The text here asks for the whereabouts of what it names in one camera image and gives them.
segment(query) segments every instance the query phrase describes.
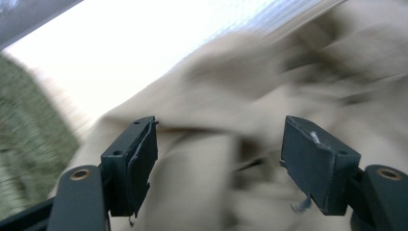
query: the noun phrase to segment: brass screw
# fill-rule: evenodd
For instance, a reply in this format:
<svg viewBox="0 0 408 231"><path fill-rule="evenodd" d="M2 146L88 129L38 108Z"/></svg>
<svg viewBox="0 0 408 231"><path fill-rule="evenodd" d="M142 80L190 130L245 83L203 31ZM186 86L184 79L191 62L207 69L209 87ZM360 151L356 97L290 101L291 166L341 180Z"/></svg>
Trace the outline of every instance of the brass screw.
<svg viewBox="0 0 408 231"><path fill-rule="evenodd" d="M88 169L84 168L84 169L79 169L79 170L76 170L75 172L73 172L71 174L70 179L74 180L74 181L79 181L79 180L83 180L83 179L85 179L85 178L87 178L89 176L90 176L90 171Z"/></svg>
<svg viewBox="0 0 408 231"><path fill-rule="evenodd" d="M402 176L400 174L387 168L380 168L379 170L377 170L377 173L380 174L380 176L390 180L398 181L402 179Z"/></svg>

